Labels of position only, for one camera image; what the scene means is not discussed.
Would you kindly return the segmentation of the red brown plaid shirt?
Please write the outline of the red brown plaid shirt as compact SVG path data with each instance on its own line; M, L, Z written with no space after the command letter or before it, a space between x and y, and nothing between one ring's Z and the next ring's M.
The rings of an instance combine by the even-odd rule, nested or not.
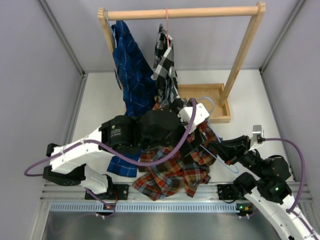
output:
M152 201L172 196L181 189L185 189L187 196L192 198L200 184L207 184L210 181L210 166L215 163L217 155L209 143L217 141L218 137L208 122L202 122L197 129L205 137L201 146L186 157L177 152L159 165L139 166L138 170L145 175L135 180L133 188Z

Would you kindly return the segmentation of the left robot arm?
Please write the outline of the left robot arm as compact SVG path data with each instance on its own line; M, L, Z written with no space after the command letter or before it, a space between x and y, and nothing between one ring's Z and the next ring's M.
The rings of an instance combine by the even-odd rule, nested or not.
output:
M112 154L98 142L121 155L131 156L158 147L174 147L184 133L181 119L169 108L149 110L139 117L118 115L78 141L65 146L48 145L51 160L42 177L59 186L81 185L106 200L113 195L112 178L88 165Z

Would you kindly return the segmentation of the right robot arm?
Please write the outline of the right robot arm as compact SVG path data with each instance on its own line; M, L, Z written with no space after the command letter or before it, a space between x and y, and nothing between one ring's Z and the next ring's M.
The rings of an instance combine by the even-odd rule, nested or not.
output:
M282 240L318 240L319 233L298 206L304 180L300 181L294 194L287 183L291 173L284 157L272 155L263 159L257 150L268 141L269 138L258 133L252 138L243 135L208 144L225 164L239 163L247 169L231 184L218 185L219 199L229 203L243 199L250 201Z

